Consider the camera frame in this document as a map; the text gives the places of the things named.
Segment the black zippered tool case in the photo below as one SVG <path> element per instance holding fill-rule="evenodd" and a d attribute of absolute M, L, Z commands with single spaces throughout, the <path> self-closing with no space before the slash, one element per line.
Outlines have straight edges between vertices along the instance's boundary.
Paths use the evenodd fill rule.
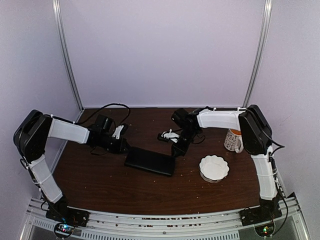
<path fill-rule="evenodd" d="M 131 147 L 124 165 L 170 177 L 175 172 L 176 158 L 155 151 Z"/>

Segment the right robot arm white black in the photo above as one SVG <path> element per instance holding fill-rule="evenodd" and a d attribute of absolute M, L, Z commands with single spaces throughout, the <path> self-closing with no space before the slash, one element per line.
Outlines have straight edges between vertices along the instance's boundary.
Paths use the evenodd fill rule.
<path fill-rule="evenodd" d="M 237 130 L 241 133 L 244 150 L 255 165 L 260 199 L 265 202 L 256 210 L 259 220 L 268 220 L 276 207 L 271 202 L 277 195 L 276 164 L 273 159 L 272 129 L 260 108 L 252 104 L 247 108 L 202 107 L 188 112 L 177 109 L 171 119 L 182 129 L 177 142 L 171 146 L 174 157 L 184 156 L 197 134 L 206 128 Z"/>

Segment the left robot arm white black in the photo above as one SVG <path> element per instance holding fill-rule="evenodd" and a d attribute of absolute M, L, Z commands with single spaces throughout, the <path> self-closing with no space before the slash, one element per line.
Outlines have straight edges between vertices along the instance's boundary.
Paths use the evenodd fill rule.
<path fill-rule="evenodd" d="M 126 154 L 130 149 L 124 138 L 128 126 L 123 123 L 110 132 L 112 124 L 113 121 L 105 115 L 99 115 L 94 123 L 83 126 L 81 123 L 33 109 L 16 129 L 13 143 L 34 184 L 47 201 L 56 204 L 63 199 L 64 194 L 46 160 L 48 145 L 52 141 L 73 142 L 101 148 L 112 154 Z"/>

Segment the white scalloped bowl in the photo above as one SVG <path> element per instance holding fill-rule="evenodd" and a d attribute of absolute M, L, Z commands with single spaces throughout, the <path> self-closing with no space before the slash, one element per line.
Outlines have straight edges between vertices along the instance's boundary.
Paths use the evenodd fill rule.
<path fill-rule="evenodd" d="M 207 155 L 200 160 L 199 174 L 208 183 L 217 183 L 223 180 L 229 173 L 229 165 L 223 157 Z"/>

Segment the floral white mug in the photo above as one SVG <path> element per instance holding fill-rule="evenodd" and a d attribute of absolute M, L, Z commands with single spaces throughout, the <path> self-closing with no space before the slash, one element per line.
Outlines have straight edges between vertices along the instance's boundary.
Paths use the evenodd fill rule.
<path fill-rule="evenodd" d="M 239 130 L 228 129 L 223 145 L 228 151 L 240 154 L 244 150 L 242 133 Z"/>

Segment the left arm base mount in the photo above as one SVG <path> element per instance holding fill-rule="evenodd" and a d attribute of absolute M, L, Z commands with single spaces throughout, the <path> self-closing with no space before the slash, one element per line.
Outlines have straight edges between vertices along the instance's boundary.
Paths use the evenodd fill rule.
<path fill-rule="evenodd" d="M 77 227 L 86 227 L 90 213 L 88 211 L 68 208 L 66 216 L 50 208 L 45 217 L 56 221 L 53 227 L 53 233 L 60 239 L 69 238 Z"/>

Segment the front aluminium rail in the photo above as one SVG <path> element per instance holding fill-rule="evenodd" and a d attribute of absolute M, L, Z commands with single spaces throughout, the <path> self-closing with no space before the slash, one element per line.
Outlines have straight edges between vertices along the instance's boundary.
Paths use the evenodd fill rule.
<path fill-rule="evenodd" d="M 69 240 L 262 240 L 263 226 L 274 225 L 272 240 L 309 240 L 295 197 L 279 202 L 282 216 L 243 225 L 240 210 L 178 215 L 137 215 L 89 210 L 87 225 L 74 228 Z"/>

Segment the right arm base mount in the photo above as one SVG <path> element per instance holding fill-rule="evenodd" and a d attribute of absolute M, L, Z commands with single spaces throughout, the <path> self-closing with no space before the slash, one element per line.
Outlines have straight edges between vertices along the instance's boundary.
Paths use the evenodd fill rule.
<path fill-rule="evenodd" d="M 253 225 L 255 233 L 262 238 L 272 237 L 276 233 L 275 219 L 282 216 L 282 211 L 263 211 L 261 206 L 245 209 L 239 212 L 242 226 Z"/>

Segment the left aluminium frame post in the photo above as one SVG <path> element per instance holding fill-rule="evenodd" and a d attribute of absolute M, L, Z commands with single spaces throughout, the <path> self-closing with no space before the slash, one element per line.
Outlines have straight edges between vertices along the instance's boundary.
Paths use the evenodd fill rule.
<path fill-rule="evenodd" d="M 68 81 L 70 83 L 71 91 L 75 99 L 75 102 L 77 104 L 77 107 L 79 111 L 82 112 L 84 110 L 84 107 L 80 98 L 80 93 L 76 84 L 74 72 L 72 69 L 72 63 L 71 63 L 71 59 L 68 51 L 68 45 L 67 45 L 67 40 L 66 40 L 66 35 L 64 30 L 62 12 L 61 12 L 61 3 L 59 0 L 53 0 L 52 6 L 53 6 L 53 13 L 54 13 L 54 18 L 57 26 L 57 32 L 58 32 L 61 51 L 62 51 L 62 58 L 63 58 L 64 66 L 66 69 Z"/>

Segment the aluminium frame post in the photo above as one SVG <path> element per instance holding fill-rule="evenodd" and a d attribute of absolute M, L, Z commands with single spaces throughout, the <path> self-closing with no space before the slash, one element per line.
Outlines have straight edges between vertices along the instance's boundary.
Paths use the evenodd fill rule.
<path fill-rule="evenodd" d="M 262 58 L 263 58 L 263 52 L 266 46 L 268 33 L 270 29 L 272 9 L 273 9 L 273 1 L 265 0 L 261 27 L 260 27 L 259 40 L 258 40 L 254 63 L 253 63 L 253 67 L 252 67 L 252 71 L 249 79 L 249 84 L 248 84 L 246 94 L 242 103 L 243 108 L 246 108 L 249 105 L 252 93 L 254 91 L 255 83 L 259 74 L 259 69 L 262 62 Z"/>
<path fill-rule="evenodd" d="M 53 6 L 53 13 L 54 13 L 54 18 L 57 26 L 57 32 L 58 32 L 61 51 L 62 51 L 62 58 L 63 58 L 64 66 L 66 69 L 68 81 L 70 83 L 71 91 L 75 99 L 75 102 L 77 104 L 77 107 L 79 111 L 82 112 L 84 110 L 84 107 L 80 98 L 80 93 L 76 84 L 74 72 L 72 69 L 72 63 L 71 63 L 71 59 L 68 51 L 68 45 L 67 45 L 67 40 L 66 40 L 66 35 L 64 30 L 62 12 L 61 12 L 61 3 L 59 0 L 53 0 L 52 6 Z"/>

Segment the right aluminium frame post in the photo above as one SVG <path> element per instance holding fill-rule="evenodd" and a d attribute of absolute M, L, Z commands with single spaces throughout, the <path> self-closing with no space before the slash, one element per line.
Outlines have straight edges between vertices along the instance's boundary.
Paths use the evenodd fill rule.
<path fill-rule="evenodd" d="M 262 58 L 263 58 L 263 52 L 266 46 L 268 33 L 270 29 L 272 9 L 273 9 L 273 1 L 265 0 L 261 27 L 260 27 L 259 40 L 258 40 L 254 63 L 253 63 L 253 67 L 252 67 L 252 71 L 249 79 L 249 84 L 248 84 L 246 94 L 242 103 L 243 108 L 246 108 L 249 105 L 252 93 L 254 91 L 255 83 L 259 74 L 259 69 L 262 62 Z"/>

